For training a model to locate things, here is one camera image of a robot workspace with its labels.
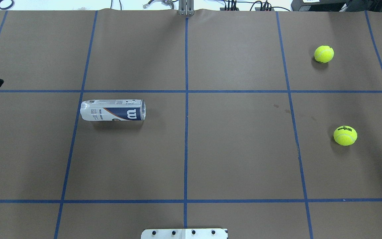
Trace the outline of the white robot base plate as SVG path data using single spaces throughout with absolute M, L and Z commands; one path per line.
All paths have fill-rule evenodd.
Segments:
M 228 239 L 228 231 L 222 228 L 146 229 L 141 239 Z

